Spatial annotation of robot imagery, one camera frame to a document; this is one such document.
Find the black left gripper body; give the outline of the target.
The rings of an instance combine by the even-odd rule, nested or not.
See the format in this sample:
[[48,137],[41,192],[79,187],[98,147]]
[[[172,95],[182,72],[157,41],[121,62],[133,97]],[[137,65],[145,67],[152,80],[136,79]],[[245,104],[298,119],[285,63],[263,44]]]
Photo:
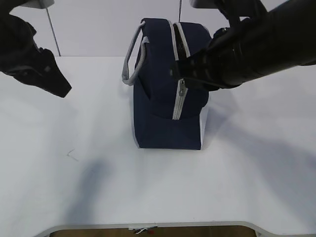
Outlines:
[[0,47],[0,71],[33,86],[59,86],[59,69],[53,53],[44,48]]

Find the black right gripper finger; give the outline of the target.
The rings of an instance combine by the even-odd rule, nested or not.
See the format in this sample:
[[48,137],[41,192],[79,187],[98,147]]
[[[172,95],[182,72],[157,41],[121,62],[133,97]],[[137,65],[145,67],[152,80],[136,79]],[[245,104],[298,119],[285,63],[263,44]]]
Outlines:
[[197,78],[189,78],[177,74],[176,79],[182,79],[185,82],[186,88],[188,89],[203,90],[208,92],[217,91],[220,89],[220,87],[212,84],[213,79],[209,75],[199,75]]
[[208,66],[207,54],[202,51],[175,61],[171,66],[170,75],[174,79],[207,79]]

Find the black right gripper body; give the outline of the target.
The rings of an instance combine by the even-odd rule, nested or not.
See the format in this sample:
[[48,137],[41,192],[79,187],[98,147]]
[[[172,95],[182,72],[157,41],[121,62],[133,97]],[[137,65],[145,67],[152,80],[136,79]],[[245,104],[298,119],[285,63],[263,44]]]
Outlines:
[[247,65],[241,50],[242,27],[220,28],[197,57],[197,83],[206,90],[231,89],[247,82]]

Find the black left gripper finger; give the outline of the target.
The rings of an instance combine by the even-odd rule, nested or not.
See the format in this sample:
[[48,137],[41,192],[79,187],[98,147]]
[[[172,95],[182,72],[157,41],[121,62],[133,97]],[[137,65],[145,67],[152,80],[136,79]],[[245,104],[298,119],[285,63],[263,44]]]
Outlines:
[[48,49],[32,52],[22,71],[22,83],[36,86],[53,95],[64,98],[72,89],[59,70],[55,57]]

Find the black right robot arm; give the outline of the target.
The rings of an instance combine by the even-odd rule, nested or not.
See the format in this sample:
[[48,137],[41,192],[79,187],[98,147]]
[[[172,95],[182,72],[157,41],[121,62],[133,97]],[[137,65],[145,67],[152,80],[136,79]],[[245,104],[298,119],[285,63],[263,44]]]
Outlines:
[[170,74],[188,88],[231,89],[296,66],[316,63],[316,3],[288,0],[267,11],[259,0],[193,0],[229,22],[209,45],[178,60]]

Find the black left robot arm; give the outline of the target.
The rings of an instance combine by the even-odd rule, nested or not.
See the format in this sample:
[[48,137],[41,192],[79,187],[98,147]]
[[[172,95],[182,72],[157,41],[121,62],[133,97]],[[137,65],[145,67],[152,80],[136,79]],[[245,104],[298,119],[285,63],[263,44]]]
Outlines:
[[20,83],[64,98],[72,89],[61,73],[54,54],[39,47],[36,29],[11,11],[19,6],[45,9],[53,0],[2,0],[0,2],[0,71]]

